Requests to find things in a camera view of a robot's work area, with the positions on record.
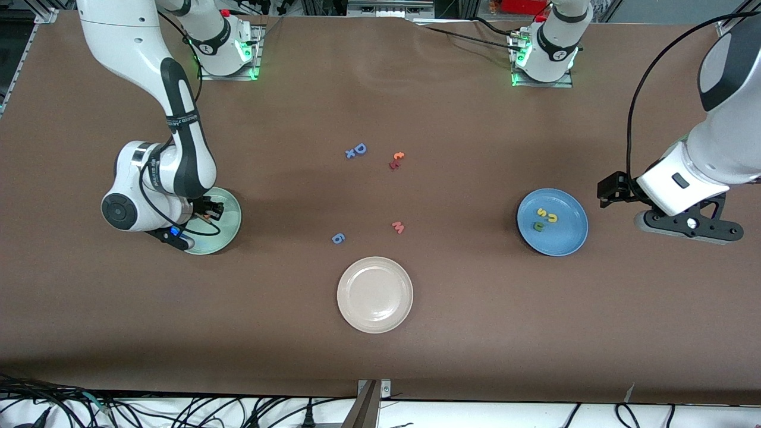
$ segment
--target green plate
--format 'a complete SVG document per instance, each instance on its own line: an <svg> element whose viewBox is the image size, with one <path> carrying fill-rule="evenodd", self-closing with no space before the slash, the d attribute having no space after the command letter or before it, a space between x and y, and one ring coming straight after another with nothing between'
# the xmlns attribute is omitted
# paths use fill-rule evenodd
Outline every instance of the green plate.
<svg viewBox="0 0 761 428"><path fill-rule="evenodd" d="M240 229L240 204L232 193L225 189L220 189L219 187L212 187L206 192L205 196L210 196L212 202L221 202L224 204L222 217L220 221L215 222L221 232L216 236L198 236L188 233L188 236L193 238L196 241L196 244L193 248L186 250L186 253L205 255L220 251L232 242L235 235L237 235L237 231ZM190 219L187 228L201 233L214 232L213 227L198 217Z"/></svg>

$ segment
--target metal frame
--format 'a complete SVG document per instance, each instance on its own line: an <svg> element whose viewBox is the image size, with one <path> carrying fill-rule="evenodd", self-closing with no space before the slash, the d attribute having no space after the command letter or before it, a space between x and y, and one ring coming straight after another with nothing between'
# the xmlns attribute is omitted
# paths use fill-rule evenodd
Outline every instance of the metal frame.
<svg viewBox="0 0 761 428"><path fill-rule="evenodd" d="M603 16L600 17L599 22L610 22L610 19L613 17L613 14L616 13L619 6L623 3L623 0L613 0L612 3L610 3L610 6L608 7L608 10L605 11Z"/></svg>
<svg viewBox="0 0 761 428"><path fill-rule="evenodd" d="M35 24L51 24L56 21L59 9L71 9L74 0L24 0L34 15Z"/></svg>
<svg viewBox="0 0 761 428"><path fill-rule="evenodd" d="M307 16L325 16L324 0L303 0L304 14Z"/></svg>
<svg viewBox="0 0 761 428"><path fill-rule="evenodd" d="M733 13L737 12L752 12L752 11L758 11L761 9L761 0L745 0L741 5L737 6L736 9L734 9ZM739 24L746 18L735 18L730 19L727 21L724 21L720 24L716 24L717 32L719 36L725 35L729 30L732 29L735 25Z"/></svg>
<svg viewBox="0 0 761 428"><path fill-rule="evenodd" d="M349 0L347 17L394 16L408 21L435 18L433 0Z"/></svg>
<svg viewBox="0 0 761 428"><path fill-rule="evenodd" d="M375 428L378 425L378 411L381 409L383 381L365 381L362 391L346 415L341 428Z"/></svg>
<svg viewBox="0 0 761 428"><path fill-rule="evenodd" d="M13 88L16 86L16 81L18 80L18 76L21 74L21 67L24 65L24 62L27 60L29 49L31 49L32 47L32 41L34 40L34 36L37 35L37 30L39 29L40 29L40 24L35 24L34 28L32 28L32 33L29 35L29 40L27 41L27 45L24 47L24 53L21 54L21 59L19 60L18 65L16 66L16 71L13 73L13 79L11 80L11 84L8 85L8 93L5 94L5 97L2 99L2 103L0 104L0 118L2 118L2 115L5 112L5 108L8 106L8 102L11 100L11 93L13 92Z"/></svg>
<svg viewBox="0 0 761 428"><path fill-rule="evenodd" d="M362 393L362 389L365 387L365 385L368 383L366 380L361 380L359 383L357 383L357 395L360 395ZM391 379L381 379L380 380L380 397L381 398L389 398L391 396Z"/></svg>
<svg viewBox="0 0 761 428"><path fill-rule="evenodd" d="M481 0L457 0L460 3L460 14L457 16L460 19L464 17L477 16L478 11L481 8Z"/></svg>

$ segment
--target red object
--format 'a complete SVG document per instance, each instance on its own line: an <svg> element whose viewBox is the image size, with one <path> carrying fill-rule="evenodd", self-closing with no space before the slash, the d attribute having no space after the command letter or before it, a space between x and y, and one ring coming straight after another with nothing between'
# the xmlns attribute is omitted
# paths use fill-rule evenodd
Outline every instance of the red object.
<svg viewBox="0 0 761 428"><path fill-rule="evenodd" d="M535 15L547 6L547 0L502 0L501 9L510 14Z"/></svg>

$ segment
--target white plate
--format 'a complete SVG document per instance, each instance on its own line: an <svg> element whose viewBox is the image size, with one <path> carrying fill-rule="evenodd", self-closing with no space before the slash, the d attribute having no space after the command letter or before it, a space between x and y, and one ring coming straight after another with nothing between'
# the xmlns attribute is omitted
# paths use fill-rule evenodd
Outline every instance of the white plate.
<svg viewBox="0 0 761 428"><path fill-rule="evenodd" d="M365 333L386 333L402 324L412 308L412 281L397 262L367 257L354 262L338 282L344 319Z"/></svg>
<svg viewBox="0 0 761 428"><path fill-rule="evenodd" d="M224 212L217 222L220 232L219 235L214 236L200 236L188 232L188 236L196 241L196 245L186 250L186 253L204 255L220 251L230 244L240 229L240 204L232 193L220 187L212 187L204 196L212 198L212 202L224 204ZM190 219L187 228L201 233L213 233L215 230L208 223L195 216Z"/></svg>

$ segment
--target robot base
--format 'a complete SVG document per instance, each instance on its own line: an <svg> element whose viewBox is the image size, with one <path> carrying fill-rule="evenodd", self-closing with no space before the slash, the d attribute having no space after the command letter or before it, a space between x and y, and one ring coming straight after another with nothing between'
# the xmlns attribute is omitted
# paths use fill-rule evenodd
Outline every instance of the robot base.
<svg viewBox="0 0 761 428"><path fill-rule="evenodd" d="M525 49L528 30L528 27L522 27L520 31L507 36L508 46L518 46L521 49ZM535 88L573 88L573 81L571 80L570 71L566 71L563 77L556 81L544 82L532 79L517 64L518 57L521 55L524 55L523 50L510 50L510 70L512 73L513 86L533 86Z"/></svg>
<svg viewBox="0 0 761 428"><path fill-rule="evenodd" d="M667 216L660 209L653 208L637 214L634 224L643 232L689 238L711 244L729 244L743 237L743 227L721 219L724 201L723 193L703 200L676 216ZM701 210L710 207L713 208L713 213L704 216Z"/></svg>
<svg viewBox="0 0 761 428"><path fill-rule="evenodd" d="M227 80L227 81L251 81L259 79L259 68L262 65L264 53L265 25L251 25L244 21L243 41L249 46L239 45L239 54L247 62L237 72L231 75L213 75L201 67L201 79L203 80Z"/></svg>

